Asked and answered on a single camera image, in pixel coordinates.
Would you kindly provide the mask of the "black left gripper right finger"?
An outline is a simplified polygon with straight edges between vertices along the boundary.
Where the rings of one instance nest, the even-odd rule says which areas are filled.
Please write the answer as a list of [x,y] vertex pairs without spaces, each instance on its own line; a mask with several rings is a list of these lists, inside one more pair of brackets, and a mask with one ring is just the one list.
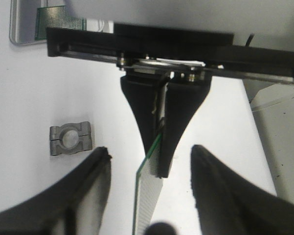
[[191,186],[204,235],[294,235],[294,204],[238,175],[202,145],[191,149]]

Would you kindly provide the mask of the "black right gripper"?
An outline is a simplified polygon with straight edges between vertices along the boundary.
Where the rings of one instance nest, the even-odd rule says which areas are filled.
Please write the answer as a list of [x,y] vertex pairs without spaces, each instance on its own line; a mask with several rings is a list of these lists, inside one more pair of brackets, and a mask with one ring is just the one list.
[[[122,70],[150,69],[252,79],[294,85],[294,52],[235,46],[233,34],[117,24],[114,33],[46,29],[50,57],[115,64]],[[211,78],[173,78],[167,85],[158,176],[167,178],[176,147],[207,97]],[[120,85],[136,119],[145,153],[158,128],[160,77],[125,75]]]

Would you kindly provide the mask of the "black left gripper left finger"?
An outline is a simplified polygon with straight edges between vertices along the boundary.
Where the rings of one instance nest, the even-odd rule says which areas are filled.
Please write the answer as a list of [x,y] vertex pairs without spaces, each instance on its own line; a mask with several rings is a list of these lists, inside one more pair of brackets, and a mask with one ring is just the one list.
[[0,235],[97,235],[111,187],[111,156],[98,147],[38,195],[0,212]]

